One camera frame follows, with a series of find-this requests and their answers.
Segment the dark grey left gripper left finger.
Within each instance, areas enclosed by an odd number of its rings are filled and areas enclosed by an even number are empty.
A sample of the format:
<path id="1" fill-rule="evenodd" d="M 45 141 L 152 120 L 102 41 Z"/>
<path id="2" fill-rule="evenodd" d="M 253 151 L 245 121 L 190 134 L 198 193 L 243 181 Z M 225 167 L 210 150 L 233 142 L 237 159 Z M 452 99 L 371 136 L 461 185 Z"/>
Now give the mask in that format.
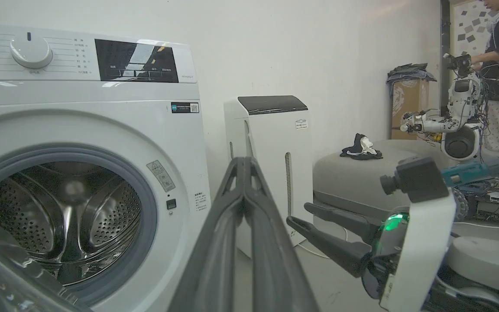
<path id="1" fill-rule="evenodd" d="M 245 160 L 231 160 L 194 245 L 170 312 L 231 312 L 237 228 L 244 216 Z"/>

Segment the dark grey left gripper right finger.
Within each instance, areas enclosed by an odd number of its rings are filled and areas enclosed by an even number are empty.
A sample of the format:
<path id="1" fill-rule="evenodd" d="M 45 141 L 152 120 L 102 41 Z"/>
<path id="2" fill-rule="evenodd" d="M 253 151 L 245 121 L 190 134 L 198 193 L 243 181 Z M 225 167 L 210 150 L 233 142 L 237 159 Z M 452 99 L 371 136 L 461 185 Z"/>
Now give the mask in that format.
<path id="1" fill-rule="evenodd" d="M 317 300 L 257 160 L 243 159 L 244 217 L 251 229 L 254 312 L 318 312 Z"/>

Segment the white right gripper green band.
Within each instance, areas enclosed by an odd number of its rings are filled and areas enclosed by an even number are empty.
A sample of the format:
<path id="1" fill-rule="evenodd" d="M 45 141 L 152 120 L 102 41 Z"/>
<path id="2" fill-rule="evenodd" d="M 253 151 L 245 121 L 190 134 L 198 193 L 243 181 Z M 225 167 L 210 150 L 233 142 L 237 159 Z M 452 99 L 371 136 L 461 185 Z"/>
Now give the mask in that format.
<path id="1" fill-rule="evenodd" d="M 441 267 L 456 213 L 452 191 L 445 197 L 396 207 L 382 222 L 305 203 L 309 213 L 358 235 L 348 242 L 289 216 L 286 223 L 354 278 L 387 312 L 419 312 Z M 366 244 L 372 244 L 372 253 Z"/>

